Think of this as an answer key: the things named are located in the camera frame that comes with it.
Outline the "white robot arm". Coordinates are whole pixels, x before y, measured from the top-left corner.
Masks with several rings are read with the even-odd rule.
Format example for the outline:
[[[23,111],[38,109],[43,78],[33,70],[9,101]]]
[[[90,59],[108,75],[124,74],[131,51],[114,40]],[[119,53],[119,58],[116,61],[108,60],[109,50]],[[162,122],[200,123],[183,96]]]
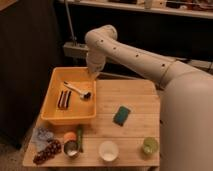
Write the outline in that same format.
[[[85,35],[90,73],[111,58],[163,90],[160,171],[213,171],[213,75],[175,59],[117,41],[112,25]]]

